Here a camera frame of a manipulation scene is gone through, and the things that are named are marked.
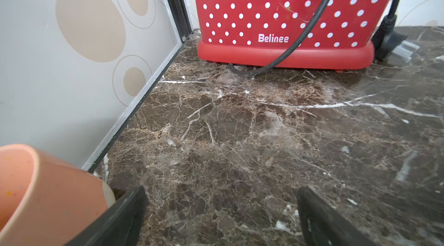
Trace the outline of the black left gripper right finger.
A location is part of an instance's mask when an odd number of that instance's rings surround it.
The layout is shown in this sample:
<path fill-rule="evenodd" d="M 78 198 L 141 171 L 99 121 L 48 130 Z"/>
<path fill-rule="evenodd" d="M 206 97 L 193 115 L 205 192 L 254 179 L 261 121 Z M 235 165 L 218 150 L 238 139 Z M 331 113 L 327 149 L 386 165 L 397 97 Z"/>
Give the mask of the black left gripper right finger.
<path fill-rule="evenodd" d="M 306 245 L 377 246 L 310 188 L 300 188 L 297 201 Z"/>

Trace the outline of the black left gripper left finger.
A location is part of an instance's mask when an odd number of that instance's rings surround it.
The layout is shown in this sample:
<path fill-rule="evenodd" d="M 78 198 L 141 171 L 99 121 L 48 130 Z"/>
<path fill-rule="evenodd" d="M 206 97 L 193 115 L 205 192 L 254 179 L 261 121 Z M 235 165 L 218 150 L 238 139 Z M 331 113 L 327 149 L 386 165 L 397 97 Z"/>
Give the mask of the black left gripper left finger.
<path fill-rule="evenodd" d="M 135 246 L 143 225 L 147 196 L 142 186 L 130 189 L 68 246 Z"/>

